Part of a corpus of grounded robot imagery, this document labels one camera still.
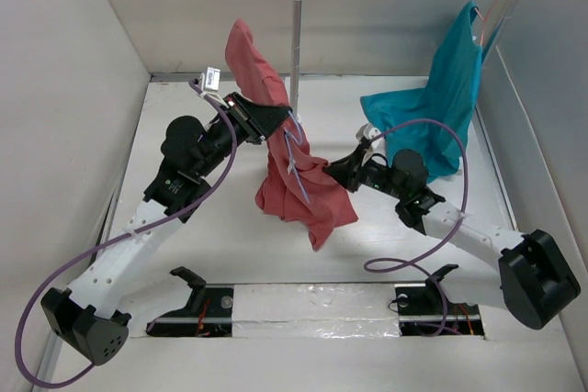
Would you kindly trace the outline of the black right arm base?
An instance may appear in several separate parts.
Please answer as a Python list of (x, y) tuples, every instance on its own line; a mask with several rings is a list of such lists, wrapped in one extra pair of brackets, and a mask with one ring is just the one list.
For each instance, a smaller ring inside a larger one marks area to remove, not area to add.
[(424, 275), (424, 280), (395, 284), (394, 296), (387, 305), (397, 315), (402, 337), (485, 335), (480, 308), (452, 303), (442, 289), (443, 277), (456, 265), (446, 265), (432, 274), (418, 264), (413, 268)]

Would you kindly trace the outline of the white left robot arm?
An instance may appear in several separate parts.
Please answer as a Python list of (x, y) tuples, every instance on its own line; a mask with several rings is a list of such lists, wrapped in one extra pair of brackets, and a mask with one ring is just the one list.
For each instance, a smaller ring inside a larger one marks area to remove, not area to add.
[(112, 244), (64, 290), (40, 301), (53, 332), (95, 366), (111, 360), (127, 340), (131, 315), (119, 304), (130, 283), (158, 248), (198, 209), (214, 188), (206, 178), (245, 143), (268, 140), (288, 119), (286, 105), (259, 105), (231, 93), (208, 125), (182, 116), (167, 127), (157, 175)]

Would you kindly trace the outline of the red t shirt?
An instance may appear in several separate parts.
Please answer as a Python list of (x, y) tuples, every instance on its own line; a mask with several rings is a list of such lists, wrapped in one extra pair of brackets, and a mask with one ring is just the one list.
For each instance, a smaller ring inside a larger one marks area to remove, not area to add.
[[(244, 97), (262, 105), (289, 104), (284, 82), (255, 47), (251, 29), (241, 19), (232, 25), (225, 61)], [(293, 111), (266, 144), (267, 176), (255, 203), (267, 215), (303, 224), (317, 252), (334, 229), (358, 220), (347, 191), (322, 170), (328, 162), (311, 154)]]

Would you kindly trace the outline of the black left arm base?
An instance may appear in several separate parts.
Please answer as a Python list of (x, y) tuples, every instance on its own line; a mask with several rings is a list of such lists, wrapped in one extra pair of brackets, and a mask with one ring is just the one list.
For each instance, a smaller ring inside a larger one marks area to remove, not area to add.
[(170, 272), (189, 289), (180, 306), (150, 322), (146, 334), (165, 338), (225, 338), (232, 336), (233, 285), (210, 286), (202, 277), (184, 266)]

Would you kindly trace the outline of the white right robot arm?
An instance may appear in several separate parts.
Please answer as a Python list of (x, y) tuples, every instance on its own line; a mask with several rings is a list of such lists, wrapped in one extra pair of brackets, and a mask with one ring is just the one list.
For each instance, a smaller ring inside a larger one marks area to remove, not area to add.
[(362, 141), (341, 160), (324, 167), (340, 186), (362, 185), (397, 199), (395, 211), (408, 228), (440, 239), (487, 264), (474, 273), (455, 263), (429, 278), (425, 304), (445, 312), (456, 303), (501, 308), (532, 330), (544, 328), (581, 294), (581, 286), (555, 240), (543, 230), (506, 230), (464, 213), (432, 191), (419, 153), (398, 151), (389, 165), (377, 162)]

